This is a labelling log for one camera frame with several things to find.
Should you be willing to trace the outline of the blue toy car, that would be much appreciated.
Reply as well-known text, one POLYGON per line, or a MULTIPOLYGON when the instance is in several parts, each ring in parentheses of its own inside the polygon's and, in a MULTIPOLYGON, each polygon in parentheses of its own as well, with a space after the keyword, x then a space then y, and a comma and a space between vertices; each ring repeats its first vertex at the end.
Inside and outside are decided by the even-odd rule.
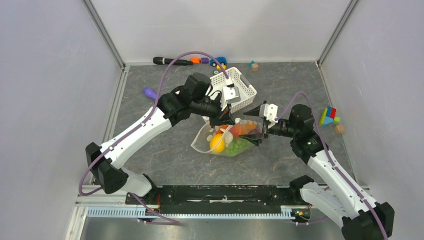
POLYGON ((220 56, 217 57, 216 60, 217 61, 215 61, 214 59, 210 59, 209 65, 213 67, 216 67, 218 63, 221 65, 227 65, 227 59, 225 57, 220 56))

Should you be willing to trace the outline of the orange toy block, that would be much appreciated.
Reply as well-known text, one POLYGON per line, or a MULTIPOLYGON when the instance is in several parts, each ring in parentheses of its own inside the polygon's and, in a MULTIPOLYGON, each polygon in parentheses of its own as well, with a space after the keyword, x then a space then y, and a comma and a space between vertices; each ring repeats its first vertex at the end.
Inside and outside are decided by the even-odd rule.
POLYGON ((201 63, 202 63, 201 59, 200 59, 200 58, 198 58, 198 57, 192 57, 192 58, 190 58, 190 61, 191 61, 193 64, 201 64, 201 63))

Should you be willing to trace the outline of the yellow toy lemon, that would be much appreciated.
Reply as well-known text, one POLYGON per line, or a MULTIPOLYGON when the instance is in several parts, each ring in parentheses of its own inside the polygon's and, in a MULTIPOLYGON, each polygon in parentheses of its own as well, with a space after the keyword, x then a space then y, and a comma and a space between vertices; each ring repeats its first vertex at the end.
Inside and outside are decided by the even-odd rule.
POLYGON ((226 142, 222 133, 218 133, 210 139, 209 148, 214 154, 222 153, 225 150, 226 142))

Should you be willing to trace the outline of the green toy grapes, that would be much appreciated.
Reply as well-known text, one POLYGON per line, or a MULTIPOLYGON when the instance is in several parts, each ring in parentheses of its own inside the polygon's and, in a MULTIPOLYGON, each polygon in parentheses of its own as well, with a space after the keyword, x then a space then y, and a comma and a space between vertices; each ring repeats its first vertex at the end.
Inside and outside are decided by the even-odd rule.
POLYGON ((234 139, 225 149, 225 153, 230 156, 236 156, 244 152, 251 146, 251 143, 242 138, 234 139))

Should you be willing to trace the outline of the black microphone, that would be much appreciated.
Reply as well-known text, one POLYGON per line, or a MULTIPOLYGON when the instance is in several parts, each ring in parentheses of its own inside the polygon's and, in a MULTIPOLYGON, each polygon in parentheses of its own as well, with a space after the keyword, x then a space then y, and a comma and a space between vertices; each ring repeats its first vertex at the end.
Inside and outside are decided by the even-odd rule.
POLYGON ((173 63, 176 66, 192 66, 194 63, 190 60, 185 59, 173 59, 156 56, 152 59, 152 62, 156 65, 169 65, 173 63))

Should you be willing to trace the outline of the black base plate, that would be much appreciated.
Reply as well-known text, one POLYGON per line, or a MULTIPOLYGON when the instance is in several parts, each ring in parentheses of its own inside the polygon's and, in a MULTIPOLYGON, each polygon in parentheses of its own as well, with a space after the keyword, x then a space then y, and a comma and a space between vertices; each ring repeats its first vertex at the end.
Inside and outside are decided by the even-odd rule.
POLYGON ((288 185, 162 185, 142 201, 162 214, 265 214, 309 206, 288 185))

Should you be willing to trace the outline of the clear dotted zip bag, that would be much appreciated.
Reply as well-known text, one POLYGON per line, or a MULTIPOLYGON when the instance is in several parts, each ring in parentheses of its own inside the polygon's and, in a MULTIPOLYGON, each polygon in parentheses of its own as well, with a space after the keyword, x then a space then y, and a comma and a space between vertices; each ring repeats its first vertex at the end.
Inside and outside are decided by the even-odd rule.
POLYGON ((234 125, 210 126, 206 123, 190 146, 202 154, 235 157, 254 146, 241 136, 258 134, 261 130, 261 123, 247 119, 236 119, 234 125))

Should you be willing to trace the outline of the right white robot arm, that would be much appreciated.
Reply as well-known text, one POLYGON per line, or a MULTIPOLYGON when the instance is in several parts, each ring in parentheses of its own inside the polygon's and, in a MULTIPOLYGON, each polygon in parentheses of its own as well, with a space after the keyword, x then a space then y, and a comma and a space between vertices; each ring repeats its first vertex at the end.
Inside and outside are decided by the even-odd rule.
POLYGON ((295 155, 327 184, 321 188, 307 175, 289 183, 289 199, 295 204, 309 203, 341 229, 346 240, 387 240, 392 236, 395 211, 388 202, 379 203, 340 165, 322 136, 314 130, 312 109, 304 104, 291 108, 288 119, 277 119, 278 107, 263 104, 246 111, 246 116, 263 119, 261 132, 241 138, 258 146, 269 135, 291 138, 295 155))

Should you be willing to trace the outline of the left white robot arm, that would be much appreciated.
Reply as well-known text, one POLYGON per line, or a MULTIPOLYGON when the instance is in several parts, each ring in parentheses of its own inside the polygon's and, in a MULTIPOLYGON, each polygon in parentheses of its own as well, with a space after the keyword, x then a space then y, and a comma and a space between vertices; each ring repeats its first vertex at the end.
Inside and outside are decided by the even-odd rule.
POLYGON ((154 137, 192 114, 208 117, 213 127, 233 125, 231 104, 240 99, 240 94, 230 77, 226 83, 212 99, 207 95, 212 88, 210 78, 198 72, 191 74, 184 85, 161 95, 148 114, 122 133, 101 145, 89 143, 85 148, 88 169, 84 173, 92 173, 106 194, 125 190, 136 194, 145 204, 153 203, 157 198, 153 184, 146 176, 124 169, 125 163, 154 137))

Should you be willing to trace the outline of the purple toy block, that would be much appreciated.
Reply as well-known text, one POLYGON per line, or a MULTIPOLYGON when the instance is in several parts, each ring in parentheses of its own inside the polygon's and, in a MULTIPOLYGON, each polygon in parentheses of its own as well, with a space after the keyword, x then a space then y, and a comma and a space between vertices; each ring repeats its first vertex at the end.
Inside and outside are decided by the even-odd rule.
POLYGON ((201 64, 209 64, 210 63, 210 60, 209 60, 208 57, 202 57, 200 60, 201 60, 201 64))

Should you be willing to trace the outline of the teal and wood cubes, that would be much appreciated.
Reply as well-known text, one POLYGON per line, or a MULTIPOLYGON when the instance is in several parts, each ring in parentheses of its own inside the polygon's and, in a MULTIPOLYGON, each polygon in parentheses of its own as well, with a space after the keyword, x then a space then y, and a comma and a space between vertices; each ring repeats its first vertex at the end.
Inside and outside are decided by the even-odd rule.
POLYGON ((255 61, 251 61, 249 63, 249 68, 253 71, 256 72, 259 70, 259 65, 255 62, 255 61))

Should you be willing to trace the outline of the colourful building block stack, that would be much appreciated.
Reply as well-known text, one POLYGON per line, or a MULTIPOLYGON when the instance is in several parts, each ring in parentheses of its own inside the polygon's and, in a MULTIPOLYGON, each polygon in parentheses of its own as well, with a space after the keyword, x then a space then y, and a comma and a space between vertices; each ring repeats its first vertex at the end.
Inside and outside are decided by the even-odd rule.
POLYGON ((318 122, 318 126, 325 127, 331 124, 338 125, 339 123, 340 123, 340 118, 337 116, 337 109, 334 107, 328 106, 322 112, 320 120, 318 122))

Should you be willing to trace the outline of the white perforated plastic basket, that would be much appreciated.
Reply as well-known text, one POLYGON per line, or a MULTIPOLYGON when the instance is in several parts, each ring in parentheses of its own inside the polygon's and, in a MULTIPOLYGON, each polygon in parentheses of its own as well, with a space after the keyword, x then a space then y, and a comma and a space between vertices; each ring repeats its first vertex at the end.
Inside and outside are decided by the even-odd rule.
MULTIPOLYGON (((257 91, 236 67, 230 67, 226 69, 225 72, 230 77, 234 87, 238 89, 240 100, 231 103, 231 112, 236 113, 253 103, 257 95, 257 91)), ((214 91, 222 91, 224 87, 227 87, 227 80, 222 72, 211 76, 210 83, 213 86, 214 91)))

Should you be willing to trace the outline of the white toy garlic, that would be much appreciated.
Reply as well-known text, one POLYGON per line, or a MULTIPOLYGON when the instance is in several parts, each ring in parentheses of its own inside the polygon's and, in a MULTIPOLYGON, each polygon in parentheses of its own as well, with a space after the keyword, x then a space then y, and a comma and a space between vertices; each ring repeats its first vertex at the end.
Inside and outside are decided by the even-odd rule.
POLYGON ((226 147, 229 147, 229 145, 231 144, 231 142, 232 142, 232 141, 233 141, 233 139, 234 139, 233 134, 232 134, 230 131, 224 131, 224 132, 222 133, 222 136, 223 136, 224 141, 225 141, 225 146, 226 146, 226 147))

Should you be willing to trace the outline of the wooden cube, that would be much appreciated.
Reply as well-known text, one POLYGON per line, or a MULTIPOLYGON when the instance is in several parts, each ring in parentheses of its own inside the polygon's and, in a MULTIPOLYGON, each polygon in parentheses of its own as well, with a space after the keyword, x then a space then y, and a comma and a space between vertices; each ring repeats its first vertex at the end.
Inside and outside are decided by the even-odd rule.
POLYGON ((342 134, 345 132, 345 127, 342 124, 338 124, 334 127, 334 132, 336 134, 342 134))

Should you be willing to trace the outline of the yellow toy brick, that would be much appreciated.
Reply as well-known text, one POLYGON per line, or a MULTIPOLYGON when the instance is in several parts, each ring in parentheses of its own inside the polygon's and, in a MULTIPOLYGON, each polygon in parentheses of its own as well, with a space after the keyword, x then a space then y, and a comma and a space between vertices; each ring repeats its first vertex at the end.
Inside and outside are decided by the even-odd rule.
POLYGON ((224 64, 222 64, 221 66, 219 66, 219 65, 216 66, 216 69, 217 70, 221 70, 221 69, 224 69, 225 70, 226 68, 227 68, 227 66, 224 65, 224 64))

